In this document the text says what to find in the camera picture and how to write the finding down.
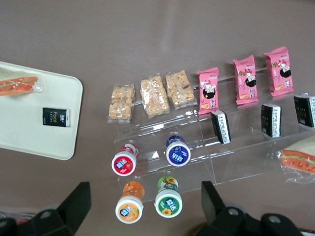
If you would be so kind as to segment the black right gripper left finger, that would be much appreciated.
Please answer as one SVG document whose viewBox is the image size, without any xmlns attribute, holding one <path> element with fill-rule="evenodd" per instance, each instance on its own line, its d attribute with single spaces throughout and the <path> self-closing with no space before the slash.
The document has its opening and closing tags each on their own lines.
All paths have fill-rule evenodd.
<svg viewBox="0 0 315 236">
<path fill-rule="evenodd" d="M 2 236 L 73 236 L 91 209 L 89 182 L 81 182 L 56 208 L 36 214 L 18 224 L 13 218 L 0 220 Z"/>
</svg>

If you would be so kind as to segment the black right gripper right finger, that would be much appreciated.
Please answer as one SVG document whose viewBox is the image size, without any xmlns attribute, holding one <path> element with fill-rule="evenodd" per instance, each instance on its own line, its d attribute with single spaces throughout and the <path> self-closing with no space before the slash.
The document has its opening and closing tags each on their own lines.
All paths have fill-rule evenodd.
<svg viewBox="0 0 315 236">
<path fill-rule="evenodd" d="M 267 213 L 260 220 L 235 206 L 226 206 L 211 181 L 201 183 L 202 209 L 207 223 L 197 236 L 301 236 L 287 217 Z"/>
</svg>

